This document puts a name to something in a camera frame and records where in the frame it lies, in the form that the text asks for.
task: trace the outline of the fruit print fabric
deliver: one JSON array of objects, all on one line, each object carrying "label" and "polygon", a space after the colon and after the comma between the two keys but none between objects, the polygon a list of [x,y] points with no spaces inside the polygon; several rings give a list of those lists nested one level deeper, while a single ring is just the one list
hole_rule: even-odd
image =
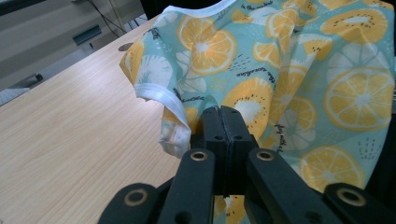
[{"label": "fruit print fabric", "polygon": [[[120,66],[137,97],[165,105],[167,153],[180,158],[202,112],[227,105],[311,188],[364,188],[389,126],[393,17],[378,0],[168,7]],[[248,223],[242,200],[217,198],[215,223]]]}]

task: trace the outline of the fabric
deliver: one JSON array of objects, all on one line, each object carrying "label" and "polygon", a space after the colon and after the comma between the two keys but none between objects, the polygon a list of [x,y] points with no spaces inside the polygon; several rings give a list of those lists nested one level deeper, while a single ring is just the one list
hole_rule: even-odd
[{"label": "fabric", "polygon": [[[390,121],[393,17],[377,0],[168,7],[120,66],[137,97],[165,105],[167,153],[180,158],[201,113],[227,105],[313,189],[364,188]],[[217,201],[215,220],[248,222],[241,197]]]}]

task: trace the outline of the kiwi slice print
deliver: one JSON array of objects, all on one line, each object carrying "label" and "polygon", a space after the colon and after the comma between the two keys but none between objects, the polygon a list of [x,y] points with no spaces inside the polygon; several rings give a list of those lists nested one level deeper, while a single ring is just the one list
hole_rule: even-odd
[{"label": "kiwi slice print", "polygon": [[379,41],[387,29],[388,21],[377,9],[356,9],[341,13],[320,27],[320,31],[327,35],[340,35],[346,41],[358,44]]},{"label": "kiwi slice print", "polygon": [[236,85],[222,104],[238,110],[249,132],[259,139],[268,123],[272,94],[272,87],[266,80],[254,77]]}]

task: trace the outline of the crumpled cloth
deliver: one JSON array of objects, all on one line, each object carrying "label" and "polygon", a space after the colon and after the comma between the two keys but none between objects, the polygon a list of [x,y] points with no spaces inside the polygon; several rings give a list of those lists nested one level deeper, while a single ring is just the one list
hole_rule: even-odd
[{"label": "crumpled cloth", "polygon": [[[227,105],[311,188],[364,188],[390,121],[393,17],[392,5],[378,0],[168,7],[120,66],[137,97],[165,105],[167,153],[180,158],[201,113]],[[247,221],[243,201],[218,201],[221,216]]]}]

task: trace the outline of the table surface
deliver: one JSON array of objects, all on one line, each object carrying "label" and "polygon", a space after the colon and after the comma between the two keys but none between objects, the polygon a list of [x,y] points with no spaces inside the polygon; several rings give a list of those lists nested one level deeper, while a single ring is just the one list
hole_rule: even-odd
[{"label": "table surface", "polygon": [[154,20],[0,107],[1,224],[96,223],[121,188],[175,174],[157,143],[163,105],[119,67]]}]

